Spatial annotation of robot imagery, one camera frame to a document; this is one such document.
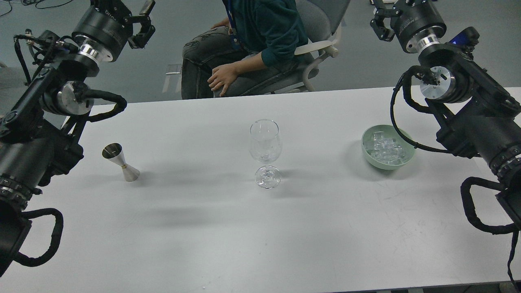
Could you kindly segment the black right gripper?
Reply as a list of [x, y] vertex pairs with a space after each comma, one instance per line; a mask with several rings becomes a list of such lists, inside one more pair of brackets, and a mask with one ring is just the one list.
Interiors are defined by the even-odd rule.
[[[391, 18], [392, 30], [385, 26], [386, 18]], [[402, 50], [409, 54], [420, 52], [417, 43], [423, 36], [417, 34], [427, 31], [427, 36], [441, 38], [447, 30], [431, 0], [398, 0], [391, 10], [376, 9], [370, 26], [381, 41], [391, 42], [396, 35]]]

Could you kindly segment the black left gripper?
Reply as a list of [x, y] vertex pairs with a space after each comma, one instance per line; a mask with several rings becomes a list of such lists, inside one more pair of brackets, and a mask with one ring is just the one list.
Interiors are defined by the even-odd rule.
[[[90, 7], [72, 32], [78, 54], [94, 62], [114, 62], [129, 43], [132, 49], [144, 48], [155, 32], [150, 13], [155, 0], [146, 0], [138, 15], [121, 0], [92, 0]], [[133, 35], [133, 24], [140, 30]]]

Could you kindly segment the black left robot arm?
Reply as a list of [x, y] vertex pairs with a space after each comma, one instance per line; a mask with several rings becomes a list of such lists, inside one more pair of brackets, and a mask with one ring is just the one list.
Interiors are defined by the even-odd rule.
[[[13, 262], [37, 267], [57, 252], [64, 220], [55, 208], [27, 211], [54, 175], [66, 175], [83, 158], [79, 139], [87, 122], [112, 118], [127, 107], [114, 93], [94, 90], [85, 79], [114, 62], [125, 45], [144, 48], [155, 32], [145, 1], [133, 15], [121, 0], [92, 0], [69, 36], [44, 31], [13, 37], [27, 89], [1, 119], [1, 273]], [[32, 219], [52, 215], [55, 225], [47, 251], [36, 258], [20, 252]]]

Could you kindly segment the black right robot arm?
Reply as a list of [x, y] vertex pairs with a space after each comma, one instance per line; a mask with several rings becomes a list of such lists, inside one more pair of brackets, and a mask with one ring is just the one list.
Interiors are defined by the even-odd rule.
[[[479, 33], [469, 26], [442, 43], [447, 26], [431, 0], [398, 0], [387, 8], [374, 0], [370, 25], [382, 41], [396, 37], [406, 53], [417, 53], [419, 64], [400, 76], [390, 102], [391, 122], [397, 134], [416, 149], [482, 158], [497, 177], [489, 181], [469, 177], [461, 184], [467, 220], [478, 230], [493, 235], [512, 234], [508, 265], [515, 256], [520, 236], [521, 130], [515, 122], [520, 104], [485, 69], [474, 61]], [[432, 148], [405, 136], [396, 123], [394, 105], [398, 92], [418, 112], [431, 114], [440, 126]], [[484, 224], [476, 214], [471, 187], [497, 191], [496, 198], [512, 224]]]

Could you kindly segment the person's bare hand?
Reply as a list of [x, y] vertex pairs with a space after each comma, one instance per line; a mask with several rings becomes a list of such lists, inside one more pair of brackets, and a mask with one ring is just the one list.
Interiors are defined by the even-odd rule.
[[219, 91], [219, 97], [227, 92], [229, 86], [236, 80], [239, 72], [235, 63], [217, 66], [212, 70], [210, 78], [207, 80], [211, 91]]

